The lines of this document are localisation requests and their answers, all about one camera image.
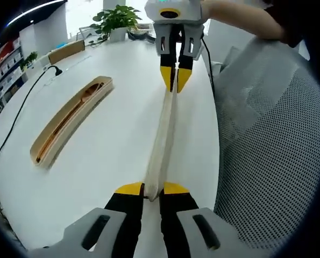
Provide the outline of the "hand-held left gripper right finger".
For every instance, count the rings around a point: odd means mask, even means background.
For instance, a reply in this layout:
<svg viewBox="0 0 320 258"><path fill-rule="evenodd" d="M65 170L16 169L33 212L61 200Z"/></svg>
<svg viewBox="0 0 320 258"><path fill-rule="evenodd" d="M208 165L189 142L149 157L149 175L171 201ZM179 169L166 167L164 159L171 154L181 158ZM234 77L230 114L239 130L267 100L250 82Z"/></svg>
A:
<svg viewBox="0 0 320 258"><path fill-rule="evenodd" d="M243 243L212 210L199 208L183 186L166 182L159 202L168 257L267 257L264 250Z"/></svg>

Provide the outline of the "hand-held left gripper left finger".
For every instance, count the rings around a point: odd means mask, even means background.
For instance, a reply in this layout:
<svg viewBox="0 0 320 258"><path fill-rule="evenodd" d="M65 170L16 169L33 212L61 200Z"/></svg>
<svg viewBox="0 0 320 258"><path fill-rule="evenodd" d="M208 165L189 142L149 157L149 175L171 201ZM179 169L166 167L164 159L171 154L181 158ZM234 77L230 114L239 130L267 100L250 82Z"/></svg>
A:
<svg viewBox="0 0 320 258"><path fill-rule="evenodd" d="M123 185L105 208L91 210L66 227L59 242L34 249L29 257L133 257L143 203L143 183Z"/></svg>

